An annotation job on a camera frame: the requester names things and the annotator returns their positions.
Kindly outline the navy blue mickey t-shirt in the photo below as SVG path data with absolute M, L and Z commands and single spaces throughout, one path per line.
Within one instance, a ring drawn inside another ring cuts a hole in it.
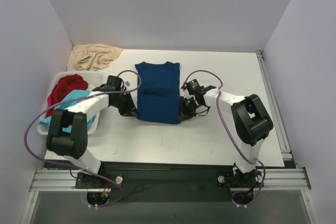
M 180 124 L 180 64 L 138 63 L 135 68 L 141 85 L 137 92 L 138 119 L 141 121 Z

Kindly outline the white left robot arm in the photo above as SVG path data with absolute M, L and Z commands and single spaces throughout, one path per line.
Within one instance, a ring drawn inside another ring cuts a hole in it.
M 88 173 L 87 181 L 94 188 L 106 183 L 106 175 L 102 162 L 88 150 L 88 122 L 110 106 L 117 108 L 121 116 L 139 115 L 130 93 L 92 91 L 75 105 L 54 109 L 47 135 L 47 149 Z

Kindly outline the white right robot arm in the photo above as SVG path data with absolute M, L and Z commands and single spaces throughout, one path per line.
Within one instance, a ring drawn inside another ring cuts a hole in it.
M 197 116 L 196 109 L 204 106 L 205 113 L 215 108 L 227 132 L 229 139 L 238 152 L 233 172 L 233 182 L 238 186 L 245 186 L 251 181 L 251 171 L 258 164 L 259 153 L 265 139 L 269 136 L 274 124 L 259 96 L 235 95 L 211 89 L 207 92 L 189 94 L 186 90 L 180 96 L 180 121 L 186 121 Z M 222 112 L 232 115 L 236 133 L 241 140 L 238 146 L 230 132 Z

